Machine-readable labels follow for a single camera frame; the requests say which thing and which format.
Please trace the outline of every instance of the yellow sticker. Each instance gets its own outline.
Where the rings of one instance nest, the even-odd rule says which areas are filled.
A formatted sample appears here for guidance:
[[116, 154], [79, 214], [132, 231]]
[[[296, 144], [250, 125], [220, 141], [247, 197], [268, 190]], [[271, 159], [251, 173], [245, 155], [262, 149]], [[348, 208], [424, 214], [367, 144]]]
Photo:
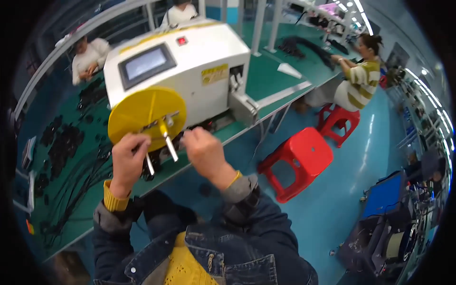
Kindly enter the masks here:
[[228, 78], [228, 64], [222, 64], [217, 67], [201, 71], [202, 85], [206, 86], [222, 79]]

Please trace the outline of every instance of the striped sweater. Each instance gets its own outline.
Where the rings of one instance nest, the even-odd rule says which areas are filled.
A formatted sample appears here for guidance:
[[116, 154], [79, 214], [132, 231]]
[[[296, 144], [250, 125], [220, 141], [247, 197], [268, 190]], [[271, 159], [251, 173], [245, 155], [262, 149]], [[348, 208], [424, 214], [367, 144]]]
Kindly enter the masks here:
[[358, 109], [364, 108], [372, 99], [380, 80], [380, 64], [377, 61], [365, 61], [345, 72], [350, 82], [348, 100]]

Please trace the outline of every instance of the left hand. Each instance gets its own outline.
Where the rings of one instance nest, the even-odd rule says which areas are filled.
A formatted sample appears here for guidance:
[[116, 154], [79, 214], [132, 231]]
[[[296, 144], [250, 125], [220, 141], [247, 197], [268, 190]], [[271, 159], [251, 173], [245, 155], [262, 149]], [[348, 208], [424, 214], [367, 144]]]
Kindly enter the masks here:
[[331, 60], [334, 61], [335, 63], [338, 63], [339, 62], [339, 59], [343, 58], [342, 56], [338, 56], [338, 55], [331, 55]]
[[90, 66], [87, 68], [87, 72], [91, 75], [95, 69], [98, 67], [98, 63], [93, 62], [90, 64]]
[[143, 161], [150, 146], [144, 134], [126, 134], [112, 151], [113, 179], [109, 190], [114, 197], [125, 199], [141, 176]]

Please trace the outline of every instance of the yellow reel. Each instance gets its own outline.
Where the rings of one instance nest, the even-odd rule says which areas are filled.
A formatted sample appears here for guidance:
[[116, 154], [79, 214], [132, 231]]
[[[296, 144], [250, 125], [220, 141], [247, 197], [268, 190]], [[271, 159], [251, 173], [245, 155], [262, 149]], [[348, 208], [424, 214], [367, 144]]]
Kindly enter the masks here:
[[[173, 125], [163, 124], [170, 115]], [[187, 110], [182, 97], [173, 89], [151, 86], [125, 97], [111, 111], [108, 121], [108, 137], [117, 144], [127, 133], [147, 134], [152, 142], [149, 152], [166, 145], [163, 131], [174, 139], [184, 128]]]

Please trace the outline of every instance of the blue wall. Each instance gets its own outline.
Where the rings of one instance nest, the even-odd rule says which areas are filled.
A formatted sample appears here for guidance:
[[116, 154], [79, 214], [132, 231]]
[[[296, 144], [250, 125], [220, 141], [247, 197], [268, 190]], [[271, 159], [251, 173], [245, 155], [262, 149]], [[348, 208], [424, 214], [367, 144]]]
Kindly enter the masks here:
[[[206, 17], [214, 20], [222, 19], [222, 9], [219, 7], [206, 7]], [[227, 8], [227, 23], [234, 24], [238, 22], [238, 9]]]

